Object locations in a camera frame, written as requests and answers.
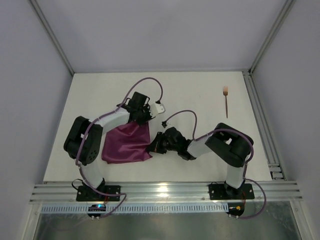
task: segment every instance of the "gray wall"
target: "gray wall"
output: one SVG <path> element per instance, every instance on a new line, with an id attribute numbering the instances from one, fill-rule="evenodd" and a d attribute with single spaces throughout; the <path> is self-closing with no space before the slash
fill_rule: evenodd
<path id="1" fill-rule="evenodd" d="M 320 1 L 298 0 L 254 72 L 291 179 L 320 226 Z"/>
<path id="2" fill-rule="evenodd" d="M 71 76 L 26 0 L 0 8 L 0 238 L 21 233 L 48 163 Z"/>
<path id="3" fill-rule="evenodd" d="M 285 0 L 38 0 L 75 72 L 248 69 Z"/>

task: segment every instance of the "wire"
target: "wire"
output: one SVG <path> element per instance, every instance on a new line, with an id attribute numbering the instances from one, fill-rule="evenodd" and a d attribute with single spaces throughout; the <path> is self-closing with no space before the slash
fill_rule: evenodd
<path id="1" fill-rule="evenodd" d="M 259 216 L 260 214 L 263 213 L 263 211 L 265 210 L 266 205 L 267 205 L 267 196 L 266 196 L 266 192 L 264 191 L 262 186 L 259 183 L 257 183 L 255 180 L 252 180 L 252 179 L 249 179 L 249 178 L 245 178 L 244 180 L 255 183 L 260 188 L 260 190 L 261 190 L 261 192 L 263 194 L 263 197 L 264 197 L 262 208 L 256 214 L 253 214 L 251 216 L 239 216 L 239 217 L 236 217 L 236 216 L 232 215 L 232 217 L 234 217 L 234 218 L 238 218 L 238 219 L 242 219 L 242 220 L 248 220 L 248 219 L 253 219 L 253 218 L 255 218 L 255 217 L 257 217 L 257 216 Z"/>
<path id="2" fill-rule="evenodd" d="M 73 180 L 73 181 L 71 182 L 71 186 L 72 186 L 75 190 L 78 191 L 78 188 L 76 188 L 75 185 L 74 185 L 74 182 L 77 181 L 77 180 L 81 181 L 82 183 L 84 183 L 84 181 L 83 181 L 82 179 L 80 179 L 80 178 L 77 178 L 77 179 L 75 179 L 75 180 Z"/>
<path id="3" fill-rule="evenodd" d="M 189 113 L 192 113 L 194 115 L 194 118 L 195 118 L 195 121 L 194 121 L 194 127 L 193 127 L 193 132 L 192 132 L 192 139 L 197 142 L 197 141 L 200 141 L 201 139 L 205 138 L 205 137 L 208 137 L 210 135 L 213 135 L 213 134 L 216 134 L 216 133 L 220 133 L 220 132 L 227 132 L 227 133 L 233 133 L 233 134 L 238 134 L 240 137 L 242 137 L 248 144 L 249 144 L 249 147 L 250 147 L 250 157 L 248 158 L 248 160 L 245 161 L 244 163 L 244 171 L 243 171 L 243 177 L 246 176 L 246 173 L 247 173 L 247 167 L 248 167 L 248 163 L 251 161 L 251 159 L 254 157 L 254 146 L 252 145 L 252 143 L 250 142 L 250 140 L 240 131 L 237 131 L 237 130 L 233 130 L 233 129 L 226 129 L 226 128 L 221 128 L 221 129 L 215 129 L 215 130 L 212 130 L 210 132 L 208 132 L 207 134 L 205 135 L 202 135 L 198 138 L 195 138 L 195 133 L 196 133 L 196 129 L 197 129 L 197 124 L 198 124 L 198 117 L 197 117 L 197 114 L 192 111 L 192 110 L 182 110 L 182 111 L 178 111 L 174 114 L 172 114 L 171 116 L 169 116 L 165 122 L 167 122 L 169 119 L 171 119 L 172 117 L 178 115 L 178 114 L 181 114 L 181 113 L 185 113 L 185 112 L 189 112 Z"/>
<path id="4" fill-rule="evenodd" d="M 157 102 L 160 102 L 160 100 L 162 99 L 162 97 L 163 97 L 163 95 L 164 95 L 164 89 L 163 89 L 161 83 L 160 83 L 157 79 L 155 79 L 155 78 L 153 78 L 153 77 L 145 77 L 145 78 L 142 78 L 142 79 L 140 79 L 139 81 L 137 81 L 137 82 L 129 89 L 129 91 L 127 92 L 127 94 L 126 94 L 125 97 L 123 98 L 122 102 L 118 105 L 118 107 L 117 107 L 115 110 L 110 111 L 110 112 L 107 112 L 107 113 L 105 113 L 105 114 L 97 117 L 95 120 L 93 120 L 93 121 L 89 124 L 89 126 L 87 127 L 87 129 L 85 130 L 85 132 L 84 132 L 84 134 L 83 134 L 83 138 L 82 138 L 82 141 L 81 141 L 81 143 L 80 143 L 79 150 L 78 150 L 78 152 L 77 152 L 77 154 L 76 154 L 75 164 L 76 164 L 78 167 L 81 167 L 81 164 L 79 163 L 80 154 L 81 154 L 81 152 L 82 152 L 82 149 L 83 149 L 84 144 L 85 144 L 85 140 L 86 140 L 86 138 L 87 138 L 87 136 L 88 136 L 88 133 L 89 133 L 89 130 L 91 129 L 91 127 L 92 127 L 96 122 L 98 122 L 99 120 L 101 120 L 101 119 L 103 119 L 103 118 L 105 118 L 105 117 L 107 117 L 107 116 L 109 116 L 109 115 L 117 112 L 117 111 L 122 107 L 122 105 L 125 104 L 125 102 L 126 102 L 128 96 L 129 96 L 129 94 L 131 93 L 131 91 L 132 91 L 139 83 L 141 83 L 141 82 L 143 82 L 143 81 L 145 81 L 145 80 L 154 80 L 154 81 L 156 81 L 156 82 L 158 83 L 158 85 L 160 86 L 160 89 L 161 89 L 161 94 L 160 94 L 160 98 L 159 98 L 159 100 L 158 100 Z"/>
<path id="5" fill-rule="evenodd" d="M 194 115 L 194 127 L 193 127 L 193 132 L 192 132 L 192 140 L 195 140 L 195 133 L 196 133 L 196 128 L 197 128 L 197 123 L 198 123 L 198 117 L 197 117 L 197 114 L 192 111 L 192 110 L 182 110 L 182 111 L 178 111 L 174 114 L 172 114 L 170 117 L 168 117 L 165 122 L 167 122 L 169 119 L 171 119 L 172 117 L 174 117 L 175 115 L 178 115 L 178 114 L 181 114 L 181 113 L 186 113 L 186 112 L 189 112 L 189 113 L 192 113 Z"/>

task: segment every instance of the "white table surface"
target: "white table surface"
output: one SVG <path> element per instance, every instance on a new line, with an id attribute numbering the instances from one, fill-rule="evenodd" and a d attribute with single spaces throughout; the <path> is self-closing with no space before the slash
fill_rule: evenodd
<path id="1" fill-rule="evenodd" d="M 63 145 L 78 116 L 92 119 L 114 109 L 138 80 L 158 79 L 164 89 L 162 103 L 166 112 L 149 122 L 151 141 L 161 122 L 171 114 L 194 110 L 198 116 L 195 137 L 213 130 L 220 122 L 249 135 L 254 141 L 254 157 L 248 165 L 247 177 L 256 181 L 270 181 L 268 162 L 264 153 L 257 123 L 241 72 L 139 72 L 139 73 L 77 73 L 74 75 L 51 156 L 44 176 L 46 182 L 73 181 L 80 178 L 75 161 L 64 151 Z M 228 86 L 228 119 L 226 118 L 223 87 Z M 159 98 L 157 83 L 147 80 L 135 91 L 151 98 Z M 169 121 L 186 138 L 192 137 L 194 116 L 181 113 Z M 152 153 L 153 158 L 142 162 L 107 164 L 96 159 L 107 182 L 210 182 L 224 181 L 227 164 L 211 152 L 193 161 L 185 161 L 176 152 Z"/>

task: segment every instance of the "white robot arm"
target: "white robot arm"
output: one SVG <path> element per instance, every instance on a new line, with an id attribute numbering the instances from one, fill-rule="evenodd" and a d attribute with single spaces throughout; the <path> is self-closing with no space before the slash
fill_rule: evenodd
<path id="1" fill-rule="evenodd" d="M 175 127 L 158 132 L 147 152 L 165 154 L 176 151 L 184 160 L 195 160 L 203 154 L 215 152 L 227 164 L 225 189 L 230 198 L 238 197 L 245 182 L 247 163 L 253 156 L 254 141 L 244 133 L 219 123 L 214 131 L 199 139 L 186 139 Z"/>
<path id="2" fill-rule="evenodd" d="M 96 118 L 77 117 L 63 148 L 72 159 L 76 159 L 85 131 L 95 121 L 82 146 L 79 157 L 80 163 L 76 162 L 76 164 L 81 165 L 81 174 L 84 176 L 85 183 L 97 189 L 104 182 L 98 168 L 98 163 L 95 161 L 100 150 L 102 136 L 110 130 L 129 122 L 135 121 L 139 125 L 145 124 L 165 111 L 165 106 L 160 102 L 149 105 L 149 98 L 147 96 L 135 92 L 127 103 L 121 105 L 121 108 L 102 119 L 95 121 Z"/>

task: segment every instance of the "glass panel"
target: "glass panel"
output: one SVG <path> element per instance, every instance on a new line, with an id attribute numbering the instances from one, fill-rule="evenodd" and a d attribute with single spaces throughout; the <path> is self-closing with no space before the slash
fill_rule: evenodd
<path id="1" fill-rule="evenodd" d="M 245 215 L 262 203 L 247 202 Z M 83 214 L 42 214 L 34 240 L 300 240 L 289 202 L 268 202 L 250 220 L 226 213 L 164 213 L 111 215 L 91 221 Z"/>

